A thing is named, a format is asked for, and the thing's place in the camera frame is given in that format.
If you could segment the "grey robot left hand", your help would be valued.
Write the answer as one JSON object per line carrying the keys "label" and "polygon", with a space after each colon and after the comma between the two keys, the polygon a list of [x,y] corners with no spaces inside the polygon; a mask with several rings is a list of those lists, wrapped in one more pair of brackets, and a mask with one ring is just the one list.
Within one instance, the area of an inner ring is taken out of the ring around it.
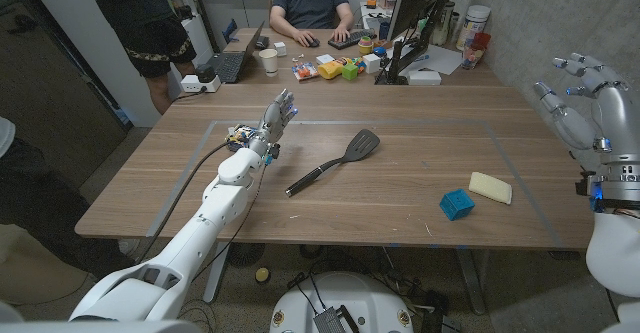
{"label": "grey robot left hand", "polygon": [[293,106],[294,95],[284,89],[269,104],[249,140],[248,148],[263,156],[282,136],[289,121],[298,113]]}

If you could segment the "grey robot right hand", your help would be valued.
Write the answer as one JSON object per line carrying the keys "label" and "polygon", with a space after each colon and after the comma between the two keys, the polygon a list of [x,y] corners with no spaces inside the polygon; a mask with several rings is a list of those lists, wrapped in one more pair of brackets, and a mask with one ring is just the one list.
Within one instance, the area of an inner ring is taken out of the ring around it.
{"label": "grey robot right hand", "polygon": [[542,82],[534,85],[560,137],[578,150],[599,154],[601,166],[588,179],[586,193],[606,208],[639,208],[639,94],[610,66],[573,53],[553,64],[580,78],[569,95],[592,100],[586,119]]}

